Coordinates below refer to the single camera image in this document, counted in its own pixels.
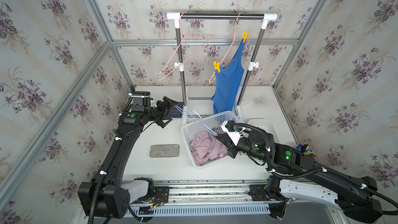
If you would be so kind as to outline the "pink tank top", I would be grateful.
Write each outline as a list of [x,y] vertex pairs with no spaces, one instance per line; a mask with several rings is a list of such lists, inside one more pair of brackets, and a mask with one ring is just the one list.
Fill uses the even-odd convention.
[[197,133],[189,147],[194,163],[199,167],[228,155],[227,147],[206,131]]

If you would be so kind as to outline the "light blue wire hanger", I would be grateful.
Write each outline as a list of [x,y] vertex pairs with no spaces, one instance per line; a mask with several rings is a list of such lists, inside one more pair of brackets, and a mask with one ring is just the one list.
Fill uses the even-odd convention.
[[184,109],[182,109],[182,110],[180,109],[180,111],[182,112],[182,115],[184,117],[186,117],[187,119],[191,118],[192,122],[195,125],[199,126],[201,129],[205,130],[209,134],[211,134],[213,136],[217,136],[217,134],[204,123],[203,118],[202,118],[201,115],[192,115],[190,112],[187,112]]

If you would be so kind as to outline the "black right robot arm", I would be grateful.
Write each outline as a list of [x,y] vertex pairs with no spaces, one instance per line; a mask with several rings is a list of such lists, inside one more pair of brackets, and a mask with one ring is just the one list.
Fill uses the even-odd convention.
[[231,158],[245,154],[270,173],[264,193],[269,199],[281,201],[270,211],[273,218],[282,218],[287,202],[303,198],[343,211],[348,218],[372,224],[383,215],[396,216],[397,210],[385,211],[380,199],[394,207],[398,204],[377,191],[375,179],[352,177],[329,168],[291,146],[275,142],[272,134],[246,123],[225,121],[222,133],[216,136]]

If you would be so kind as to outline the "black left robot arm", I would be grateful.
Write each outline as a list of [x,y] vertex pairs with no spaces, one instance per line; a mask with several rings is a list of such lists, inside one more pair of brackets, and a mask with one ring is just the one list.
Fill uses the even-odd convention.
[[113,218],[121,219],[130,207],[132,193],[122,187],[123,173],[131,151],[144,130],[151,122],[164,128],[171,121],[170,110],[178,102],[164,97],[151,105],[148,91],[134,91],[129,94],[114,129],[115,139],[95,175],[89,182],[82,182],[78,196],[83,210],[92,224],[96,217],[103,217],[109,222]]

